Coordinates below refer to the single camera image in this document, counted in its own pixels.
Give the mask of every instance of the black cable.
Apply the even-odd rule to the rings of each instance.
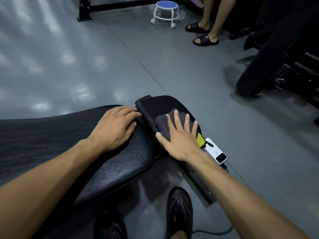
[[[227,166],[225,164],[222,163],[220,166],[229,173]],[[210,232],[210,231],[204,231],[204,230],[195,230],[192,232],[192,234],[197,233],[197,232],[201,232],[201,233],[210,234],[210,235],[223,236],[223,235],[230,233],[233,229],[234,229],[234,227],[231,226],[228,230],[222,231],[222,232]]]
[[[210,235],[223,236],[223,235],[230,233],[233,229],[234,229],[234,227],[231,226],[228,230],[222,231],[222,232],[210,232],[210,231],[203,231],[203,230],[195,230],[192,232],[192,234],[197,233],[197,232],[201,232],[201,233],[206,233],[206,234],[210,234]]]

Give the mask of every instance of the rolling stool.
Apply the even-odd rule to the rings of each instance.
[[[162,10],[170,10],[172,12],[172,18],[162,18],[157,16],[156,15],[157,8]],[[151,20],[152,24],[155,24],[155,18],[171,21],[171,28],[175,28],[176,24],[173,21],[174,20],[176,20],[177,22],[179,21],[178,4],[173,1],[158,1],[154,9],[154,18]]]

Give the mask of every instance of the metal post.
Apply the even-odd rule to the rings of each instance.
[[[77,20],[79,22],[92,20],[90,17],[91,0],[80,0],[79,7],[79,17]]]

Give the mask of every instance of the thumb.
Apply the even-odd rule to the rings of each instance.
[[[156,134],[156,138],[157,140],[161,143],[161,145],[163,145],[163,147],[166,149],[167,146],[170,144],[169,141],[166,140],[165,137],[163,137],[163,135],[160,132],[157,132]]]

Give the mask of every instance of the bare leg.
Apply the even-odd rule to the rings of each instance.
[[[187,239],[187,236],[185,232],[183,231],[178,231],[174,235],[172,235],[171,239]]]
[[[204,30],[209,30],[209,19],[215,0],[204,0],[204,15],[198,26]]]
[[[226,18],[228,17],[229,13],[233,9],[235,1],[236,0],[221,0],[213,29],[208,34],[211,42],[217,42],[217,35],[221,27],[223,26]]]

